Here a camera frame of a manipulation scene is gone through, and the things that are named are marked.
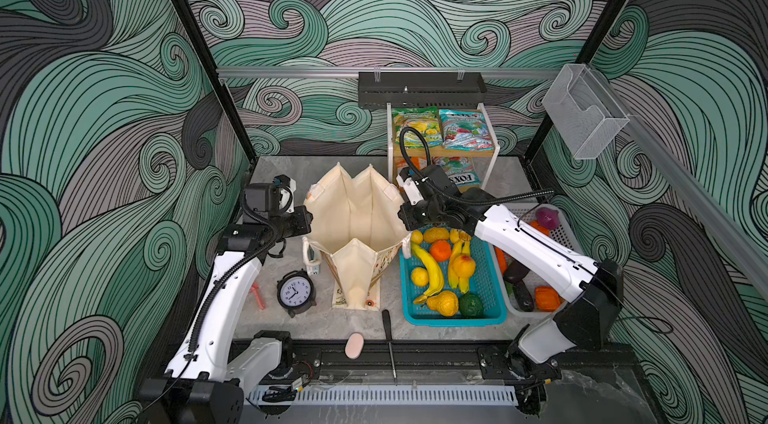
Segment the orange tangerine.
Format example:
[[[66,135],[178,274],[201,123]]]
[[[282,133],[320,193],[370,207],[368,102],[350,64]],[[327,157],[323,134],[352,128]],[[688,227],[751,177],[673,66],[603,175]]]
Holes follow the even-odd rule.
[[[453,257],[453,245],[449,240],[438,240],[429,247],[430,256],[438,263],[450,263]]]

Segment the cream canvas grocery bag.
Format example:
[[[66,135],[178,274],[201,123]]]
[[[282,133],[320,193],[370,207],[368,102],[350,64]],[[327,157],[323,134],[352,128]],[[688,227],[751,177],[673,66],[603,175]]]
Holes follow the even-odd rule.
[[[380,280],[410,243],[397,217],[403,203],[399,189],[372,166],[351,176],[336,164],[310,187],[304,205],[313,215],[312,232],[302,238],[302,258],[304,266],[327,265],[333,307],[380,309]]]

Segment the peach fruit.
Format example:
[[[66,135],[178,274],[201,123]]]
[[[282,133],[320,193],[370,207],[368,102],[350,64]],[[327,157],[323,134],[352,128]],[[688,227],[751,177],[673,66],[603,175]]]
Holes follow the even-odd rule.
[[[470,255],[460,254],[450,264],[451,269],[460,279],[471,278],[476,271],[476,262]]]

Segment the large yellow banana bunch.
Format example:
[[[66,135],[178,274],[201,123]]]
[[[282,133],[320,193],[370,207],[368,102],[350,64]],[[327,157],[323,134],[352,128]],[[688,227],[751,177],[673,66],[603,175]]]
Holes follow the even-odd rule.
[[[421,293],[413,299],[415,306],[424,305],[427,299],[433,295],[442,291],[444,286],[444,276],[440,265],[430,256],[429,252],[423,249],[421,246],[415,244],[410,245],[412,257],[419,261],[420,267],[424,267],[429,274],[430,283],[427,287],[419,288]]]

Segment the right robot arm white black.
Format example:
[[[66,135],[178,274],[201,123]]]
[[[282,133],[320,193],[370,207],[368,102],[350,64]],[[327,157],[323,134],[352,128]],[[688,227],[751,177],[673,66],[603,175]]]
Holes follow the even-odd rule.
[[[623,306],[618,264],[598,263],[535,230],[508,208],[518,196],[496,198],[480,188],[462,192],[436,165],[420,170],[409,163],[397,183],[407,198],[398,213],[407,230],[427,225],[462,230],[508,254],[564,299],[513,341],[515,358],[544,364],[567,350],[603,347]]]

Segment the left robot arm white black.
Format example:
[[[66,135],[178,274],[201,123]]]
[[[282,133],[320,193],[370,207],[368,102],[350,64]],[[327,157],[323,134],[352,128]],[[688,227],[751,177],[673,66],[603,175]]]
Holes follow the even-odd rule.
[[[242,308],[273,248],[311,231],[312,215],[294,203],[296,184],[285,175],[247,185],[241,222],[216,245],[206,289],[191,325],[163,375],[144,381],[137,423],[237,423],[246,393],[280,364],[283,343],[260,338],[257,348],[229,359]]]

